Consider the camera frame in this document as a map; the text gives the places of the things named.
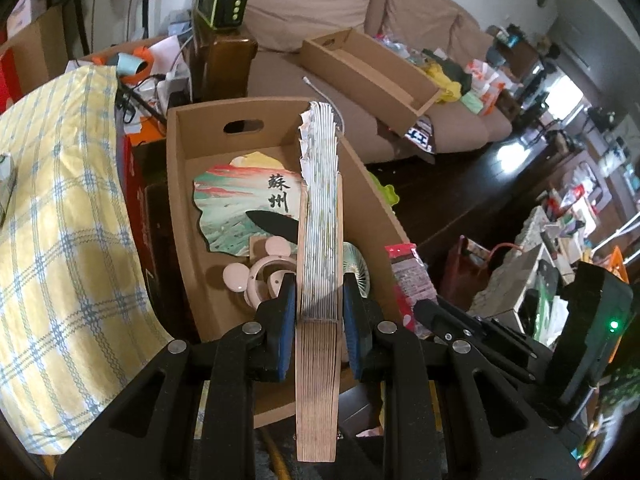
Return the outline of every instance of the blue checkered pattern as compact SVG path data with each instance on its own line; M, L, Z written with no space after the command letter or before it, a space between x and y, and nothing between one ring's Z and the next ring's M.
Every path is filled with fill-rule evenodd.
M116 170L114 68L60 76L0 118L17 181L0 228L0 410L61 454L170 341Z

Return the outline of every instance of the wooden floor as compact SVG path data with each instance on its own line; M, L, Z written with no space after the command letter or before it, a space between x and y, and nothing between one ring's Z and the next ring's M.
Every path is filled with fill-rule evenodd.
M527 180L539 179L540 159L548 156L544 141L526 154L514 144L509 140L475 152L437 155L434 165L413 157L368 169L383 186L395 187L400 197L396 216L420 256L437 267L460 235L492 247L512 241L522 228L527 216L504 218L500 212Z

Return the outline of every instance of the white box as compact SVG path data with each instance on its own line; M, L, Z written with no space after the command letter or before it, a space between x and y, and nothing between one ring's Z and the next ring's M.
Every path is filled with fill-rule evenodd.
M47 0L19 0L6 20L7 37L14 37L45 12L47 12Z

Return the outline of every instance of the yellow bag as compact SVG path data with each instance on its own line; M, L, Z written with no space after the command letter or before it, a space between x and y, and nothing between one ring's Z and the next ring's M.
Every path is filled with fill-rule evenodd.
M462 85L449 79L438 63L429 63L424 67L424 73L434 84L444 90L438 100L439 103L453 103L460 100L462 97Z

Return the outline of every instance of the cardboard tray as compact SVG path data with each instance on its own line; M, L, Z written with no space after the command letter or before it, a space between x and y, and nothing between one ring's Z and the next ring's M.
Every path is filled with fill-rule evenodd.
M300 114L306 98L245 98L208 102L169 111L167 171L175 245L193 319L202 341L220 338L250 320L253 311L241 295L225 288L222 270L246 262L229 254L210 253L200 233L200 211L193 203L193 179L216 164L254 151L277 158L291 171L300 170ZM235 121L261 121L259 130L227 134ZM389 206L375 189L349 143L338 140L343 180L344 239L362 252L371 276L370 295L387 319L400 322L394 277L385 246L408 241ZM350 371L341 375L340 389L355 385ZM284 384L256 384L255 426L271 424L295 413L293 364Z
M300 63L400 136L440 97L422 70L352 28L305 40Z

